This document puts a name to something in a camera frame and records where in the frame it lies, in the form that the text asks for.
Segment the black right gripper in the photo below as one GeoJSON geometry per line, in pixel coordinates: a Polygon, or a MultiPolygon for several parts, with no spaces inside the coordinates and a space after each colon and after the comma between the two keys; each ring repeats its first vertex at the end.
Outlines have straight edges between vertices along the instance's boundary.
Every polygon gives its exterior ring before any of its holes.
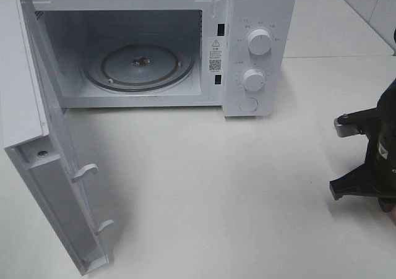
{"type": "Polygon", "coordinates": [[[377,197],[383,212],[395,208],[395,131],[381,130],[368,143],[366,165],[329,182],[334,200],[345,195],[377,197]]]}

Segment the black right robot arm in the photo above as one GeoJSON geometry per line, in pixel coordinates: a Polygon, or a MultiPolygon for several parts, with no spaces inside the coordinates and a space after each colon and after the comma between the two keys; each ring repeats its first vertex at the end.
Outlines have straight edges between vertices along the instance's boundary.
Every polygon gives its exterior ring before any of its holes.
{"type": "Polygon", "coordinates": [[[362,165],[329,182],[333,198],[374,197],[383,212],[391,212],[395,208],[395,82],[375,108],[343,114],[334,126],[339,137],[365,135],[368,146],[362,165]]]}

